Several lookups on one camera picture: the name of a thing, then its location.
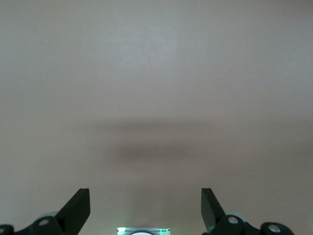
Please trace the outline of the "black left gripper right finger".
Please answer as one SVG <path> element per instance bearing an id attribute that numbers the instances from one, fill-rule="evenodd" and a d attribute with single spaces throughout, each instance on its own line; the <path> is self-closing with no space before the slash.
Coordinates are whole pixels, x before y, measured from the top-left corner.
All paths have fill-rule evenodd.
<path id="1" fill-rule="evenodd" d="M 292 235 L 287 226 L 276 222 L 265 222 L 260 228 L 251 226 L 237 212 L 226 213 L 210 188 L 201 189 L 201 216 L 206 235 Z"/>

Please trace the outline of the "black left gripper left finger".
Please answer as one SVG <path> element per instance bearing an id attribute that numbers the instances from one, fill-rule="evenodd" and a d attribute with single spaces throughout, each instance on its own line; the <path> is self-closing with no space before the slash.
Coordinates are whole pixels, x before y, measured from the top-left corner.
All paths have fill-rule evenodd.
<path id="1" fill-rule="evenodd" d="M 15 231 L 10 224 L 2 224 L 2 235 L 77 235 L 90 215 L 88 188 L 79 189 L 55 214 L 41 217 L 28 227 Z"/>

